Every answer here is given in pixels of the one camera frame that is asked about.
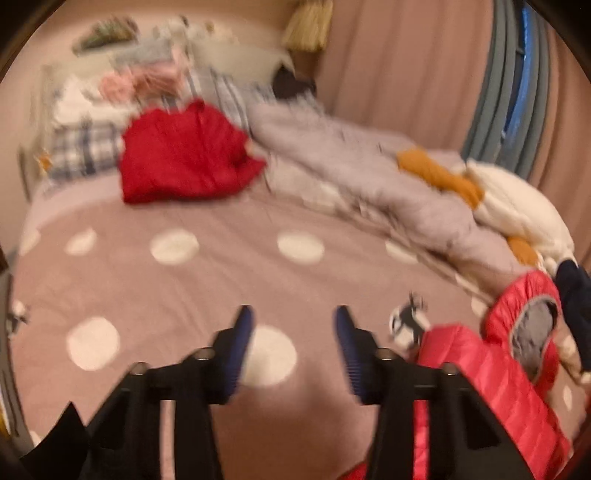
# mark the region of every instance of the curtain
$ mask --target curtain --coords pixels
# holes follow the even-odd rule
[[[485,80],[494,4],[335,0],[319,98],[340,118],[460,151]]]
[[[558,209],[591,270],[591,83],[556,31],[547,32],[548,105],[529,181]]]

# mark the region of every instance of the red cloth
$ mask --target red cloth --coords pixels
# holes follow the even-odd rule
[[[145,113],[123,139],[119,169],[126,203],[225,197],[265,167],[246,154],[246,133],[201,99],[184,112]]]
[[[439,368],[457,365],[495,413],[521,452],[536,480],[553,479],[566,460],[570,443],[564,437],[554,411],[543,402],[554,384],[558,356],[549,339],[542,371],[535,387],[521,365],[511,356],[509,335],[526,304],[533,298],[560,298],[552,280],[539,271],[530,272],[511,285],[493,306],[484,325],[484,340],[463,325],[435,327],[421,343],[418,363]],[[417,401],[415,411],[414,480],[425,480],[428,471],[428,411]],[[345,480],[365,477],[365,464]]]

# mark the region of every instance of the bed sheet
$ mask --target bed sheet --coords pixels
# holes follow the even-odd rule
[[[350,394],[335,307],[350,305],[359,326],[393,348],[389,319],[410,292],[428,304],[430,325],[478,331],[486,313],[403,245],[264,189],[136,207],[120,195],[117,174],[46,185],[27,220],[13,300],[29,308],[29,324],[12,351],[33,437],[69,401],[88,421],[132,363],[177,362],[250,304],[257,327],[241,385],[228,406],[213,408],[225,477],[334,479],[365,457],[376,414]],[[561,370],[552,395],[574,435],[584,394]]]

